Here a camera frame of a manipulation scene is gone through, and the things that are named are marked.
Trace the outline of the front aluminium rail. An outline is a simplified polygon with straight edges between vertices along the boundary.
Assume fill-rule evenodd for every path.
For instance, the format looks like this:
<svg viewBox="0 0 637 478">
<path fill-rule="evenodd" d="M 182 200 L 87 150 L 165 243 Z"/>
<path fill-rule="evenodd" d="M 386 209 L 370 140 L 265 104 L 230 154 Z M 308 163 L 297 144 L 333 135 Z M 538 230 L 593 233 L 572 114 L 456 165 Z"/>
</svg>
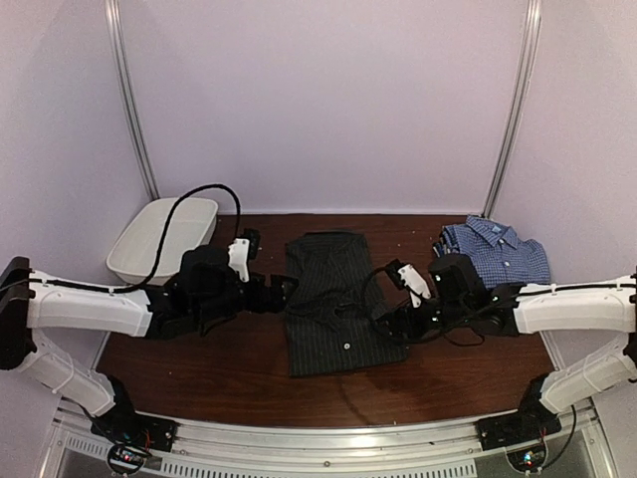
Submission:
<svg viewBox="0 0 637 478">
<path fill-rule="evenodd" d="M 615 477 L 608 439 L 590 401 L 544 439 L 486 449 L 475 417 L 411 425 L 287 428 L 179 419 L 170 451 L 155 450 L 140 477 L 523 477 L 515 465 L 545 451 L 543 477 Z"/>
</svg>

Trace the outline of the aluminium frame post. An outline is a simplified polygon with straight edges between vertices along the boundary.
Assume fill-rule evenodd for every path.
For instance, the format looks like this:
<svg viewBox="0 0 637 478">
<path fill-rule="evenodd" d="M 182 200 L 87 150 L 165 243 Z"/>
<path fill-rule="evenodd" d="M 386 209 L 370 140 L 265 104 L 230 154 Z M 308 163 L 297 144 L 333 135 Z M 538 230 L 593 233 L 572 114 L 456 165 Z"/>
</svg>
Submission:
<svg viewBox="0 0 637 478">
<path fill-rule="evenodd" d="M 145 193 L 150 201 L 156 200 L 159 198 L 160 194 L 155 174 L 148 156 L 148 150 L 134 97 L 133 84 L 125 48 L 123 26 L 121 22 L 120 2 L 115 0 L 106 0 L 104 2 L 104 6 L 106 13 L 106 27 L 110 39 L 115 74 L 133 153 Z"/>
<path fill-rule="evenodd" d="M 496 167 L 481 215 L 491 218 L 506 178 L 507 168 L 512 158 L 518 131 L 522 122 L 524 105 L 527 99 L 531 77 L 536 61 L 542 21 L 542 2 L 529 0 L 522 31 L 522 42 L 519 61 L 514 81 L 513 94 L 509 113 L 505 123 Z"/>
</svg>

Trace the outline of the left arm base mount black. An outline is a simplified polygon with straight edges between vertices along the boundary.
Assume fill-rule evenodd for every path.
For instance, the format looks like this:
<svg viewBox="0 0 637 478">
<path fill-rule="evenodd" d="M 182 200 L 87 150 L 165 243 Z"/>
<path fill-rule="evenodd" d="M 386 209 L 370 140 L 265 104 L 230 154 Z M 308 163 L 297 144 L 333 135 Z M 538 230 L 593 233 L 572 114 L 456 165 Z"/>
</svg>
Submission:
<svg viewBox="0 0 637 478">
<path fill-rule="evenodd" d="M 144 452 L 172 450 L 177 422 L 137 412 L 127 395 L 116 396 L 114 407 L 100 416 L 84 407 L 82 411 L 91 422 L 91 432 L 113 444 Z"/>
</svg>

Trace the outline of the white plastic basin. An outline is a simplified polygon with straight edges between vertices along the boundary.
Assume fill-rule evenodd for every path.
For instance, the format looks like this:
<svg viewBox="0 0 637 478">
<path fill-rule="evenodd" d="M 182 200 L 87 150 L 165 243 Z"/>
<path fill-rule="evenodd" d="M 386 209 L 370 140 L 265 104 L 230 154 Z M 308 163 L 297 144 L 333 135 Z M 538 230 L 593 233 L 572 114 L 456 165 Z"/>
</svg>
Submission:
<svg viewBox="0 0 637 478">
<path fill-rule="evenodd" d="M 140 210 L 106 257 L 111 272 L 128 284 L 137 284 L 154 270 L 149 284 L 161 286 L 178 273 L 185 252 L 210 242 L 218 203 L 190 197 L 171 213 L 176 202 L 175 197 L 157 199 Z"/>
</svg>

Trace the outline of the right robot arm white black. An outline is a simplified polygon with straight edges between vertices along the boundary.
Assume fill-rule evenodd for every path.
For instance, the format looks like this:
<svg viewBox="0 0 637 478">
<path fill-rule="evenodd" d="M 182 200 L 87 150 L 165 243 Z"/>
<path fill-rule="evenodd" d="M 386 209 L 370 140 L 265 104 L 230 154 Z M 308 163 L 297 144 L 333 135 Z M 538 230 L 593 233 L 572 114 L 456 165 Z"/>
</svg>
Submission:
<svg viewBox="0 0 637 478">
<path fill-rule="evenodd" d="M 618 338 L 561 370 L 533 379 L 510 421 L 519 439 L 533 438 L 549 417 L 583 399 L 636 379 L 636 278 L 573 285 L 511 283 L 489 289 L 464 254 L 436 258 L 423 278 L 410 264 L 382 267 L 409 295 L 403 306 L 373 317 L 371 328 L 398 345 L 433 342 L 460 328 L 479 336 L 516 338 L 550 331 L 611 331 Z"/>
</svg>

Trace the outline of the blue checked shirt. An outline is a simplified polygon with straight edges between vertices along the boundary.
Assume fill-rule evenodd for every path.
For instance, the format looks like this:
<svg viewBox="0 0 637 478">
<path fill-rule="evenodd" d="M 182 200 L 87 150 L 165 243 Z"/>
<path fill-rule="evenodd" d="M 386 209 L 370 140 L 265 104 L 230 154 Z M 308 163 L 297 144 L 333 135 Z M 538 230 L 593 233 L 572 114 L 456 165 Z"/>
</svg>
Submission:
<svg viewBox="0 0 637 478">
<path fill-rule="evenodd" d="M 547 256 L 539 242 L 521 239 L 513 226 L 480 216 L 444 226 L 433 250 L 438 257 L 452 253 L 468 256 L 487 289 L 551 282 Z"/>
</svg>

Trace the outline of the left aluminium frame post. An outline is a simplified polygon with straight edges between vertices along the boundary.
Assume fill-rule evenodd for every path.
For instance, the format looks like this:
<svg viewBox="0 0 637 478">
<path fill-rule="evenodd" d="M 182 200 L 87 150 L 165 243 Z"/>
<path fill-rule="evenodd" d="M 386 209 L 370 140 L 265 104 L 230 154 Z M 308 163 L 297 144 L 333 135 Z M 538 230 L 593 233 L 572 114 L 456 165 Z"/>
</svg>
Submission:
<svg viewBox="0 0 637 478">
<path fill-rule="evenodd" d="M 155 174 L 148 156 L 148 150 L 134 97 L 133 84 L 125 48 L 123 26 L 121 22 L 120 2 L 115 0 L 106 0 L 104 2 L 104 6 L 106 13 L 106 27 L 110 39 L 115 74 L 133 153 L 145 193 L 150 201 L 156 200 L 159 198 L 160 194 Z"/>
</svg>

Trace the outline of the black pinstriped long sleeve shirt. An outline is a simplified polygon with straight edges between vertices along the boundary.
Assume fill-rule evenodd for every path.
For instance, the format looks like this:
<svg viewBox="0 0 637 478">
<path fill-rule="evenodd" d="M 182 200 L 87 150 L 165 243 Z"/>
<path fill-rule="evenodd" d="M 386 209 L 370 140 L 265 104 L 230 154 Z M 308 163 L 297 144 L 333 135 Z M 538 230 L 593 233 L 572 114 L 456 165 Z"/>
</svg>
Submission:
<svg viewBox="0 0 637 478">
<path fill-rule="evenodd" d="M 300 378 L 402 362 L 407 347 L 375 332 L 389 308 L 364 235 L 307 233 L 286 245 L 286 272 L 299 280 L 285 310 L 289 374 Z"/>
</svg>

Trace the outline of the right aluminium frame post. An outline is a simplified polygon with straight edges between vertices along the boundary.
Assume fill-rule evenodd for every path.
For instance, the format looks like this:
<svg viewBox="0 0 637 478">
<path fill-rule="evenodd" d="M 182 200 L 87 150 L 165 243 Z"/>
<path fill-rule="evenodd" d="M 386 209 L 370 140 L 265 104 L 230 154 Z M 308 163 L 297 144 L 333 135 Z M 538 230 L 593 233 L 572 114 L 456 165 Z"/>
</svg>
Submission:
<svg viewBox="0 0 637 478">
<path fill-rule="evenodd" d="M 527 99 L 531 77 L 536 61 L 542 21 L 542 2 L 529 0 L 522 31 L 522 42 L 519 61 L 514 81 L 513 94 L 509 113 L 505 123 L 496 167 L 481 215 L 491 218 L 506 178 L 507 168 L 512 158 L 518 131 L 522 122 L 524 105 Z"/>
</svg>

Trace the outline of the circuit board with leds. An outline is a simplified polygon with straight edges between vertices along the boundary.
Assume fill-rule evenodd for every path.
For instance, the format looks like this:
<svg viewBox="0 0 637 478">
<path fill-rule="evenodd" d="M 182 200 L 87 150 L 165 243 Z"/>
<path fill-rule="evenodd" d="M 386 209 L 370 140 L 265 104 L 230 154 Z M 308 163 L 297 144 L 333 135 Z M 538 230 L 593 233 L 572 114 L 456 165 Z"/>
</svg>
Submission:
<svg viewBox="0 0 637 478">
<path fill-rule="evenodd" d="M 507 454 L 510 466 L 517 472 L 534 473 L 546 461 L 547 452 L 539 448 L 514 450 Z"/>
<path fill-rule="evenodd" d="M 107 455 L 106 464 L 115 473 L 130 474 L 139 471 L 149 458 L 149 454 L 122 444 L 113 445 Z"/>
</svg>

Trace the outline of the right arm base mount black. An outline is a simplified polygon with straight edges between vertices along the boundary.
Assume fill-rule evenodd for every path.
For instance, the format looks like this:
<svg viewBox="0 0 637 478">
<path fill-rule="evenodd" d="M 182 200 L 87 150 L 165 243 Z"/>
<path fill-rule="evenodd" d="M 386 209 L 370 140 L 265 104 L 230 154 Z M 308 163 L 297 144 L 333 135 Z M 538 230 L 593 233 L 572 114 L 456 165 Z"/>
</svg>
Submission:
<svg viewBox="0 0 637 478">
<path fill-rule="evenodd" d="M 489 416 L 476 422 L 484 451 L 541 440 L 562 429 L 557 415 L 547 410 L 538 398 L 526 397 L 517 411 Z"/>
</svg>

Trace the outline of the left circuit board with leds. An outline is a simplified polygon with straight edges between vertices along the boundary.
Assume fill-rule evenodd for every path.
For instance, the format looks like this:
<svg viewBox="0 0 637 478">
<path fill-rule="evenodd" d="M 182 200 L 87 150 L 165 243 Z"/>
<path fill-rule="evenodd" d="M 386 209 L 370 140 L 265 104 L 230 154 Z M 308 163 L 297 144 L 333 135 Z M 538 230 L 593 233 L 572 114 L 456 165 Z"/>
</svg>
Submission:
<svg viewBox="0 0 637 478">
<path fill-rule="evenodd" d="M 106 464 L 115 473 L 130 474 L 139 471 L 149 458 L 149 454 L 122 444 L 113 445 L 107 455 Z"/>
</svg>

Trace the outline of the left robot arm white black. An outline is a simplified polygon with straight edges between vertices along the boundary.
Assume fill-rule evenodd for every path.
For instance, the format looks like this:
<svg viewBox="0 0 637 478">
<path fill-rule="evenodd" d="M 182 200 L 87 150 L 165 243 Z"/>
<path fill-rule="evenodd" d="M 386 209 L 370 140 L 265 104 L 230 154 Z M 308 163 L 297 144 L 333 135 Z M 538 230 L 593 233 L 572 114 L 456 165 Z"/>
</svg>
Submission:
<svg viewBox="0 0 637 478">
<path fill-rule="evenodd" d="M 228 248 L 185 252 L 165 284 L 122 288 L 71 283 L 31 269 L 25 257 L 1 275 L 1 367 L 28 374 L 51 392 L 103 418 L 122 442 L 143 431 L 123 385 L 91 370 L 50 342 L 46 328 L 95 330 L 149 340 L 206 335 L 240 312 L 279 313 L 298 280 L 249 269 L 255 254 L 246 239 Z"/>
</svg>

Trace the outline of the right circuit board with leds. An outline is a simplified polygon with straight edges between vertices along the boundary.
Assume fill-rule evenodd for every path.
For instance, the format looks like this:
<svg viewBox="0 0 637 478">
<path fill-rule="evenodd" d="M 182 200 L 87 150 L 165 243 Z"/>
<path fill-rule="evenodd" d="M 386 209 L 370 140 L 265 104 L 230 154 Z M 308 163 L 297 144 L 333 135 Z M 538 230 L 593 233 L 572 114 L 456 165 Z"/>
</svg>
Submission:
<svg viewBox="0 0 637 478">
<path fill-rule="evenodd" d="M 534 473 L 546 461 L 547 452 L 539 448 L 514 450 L 507 454 L 510 466 L 517 472 Z"/>
</svg>

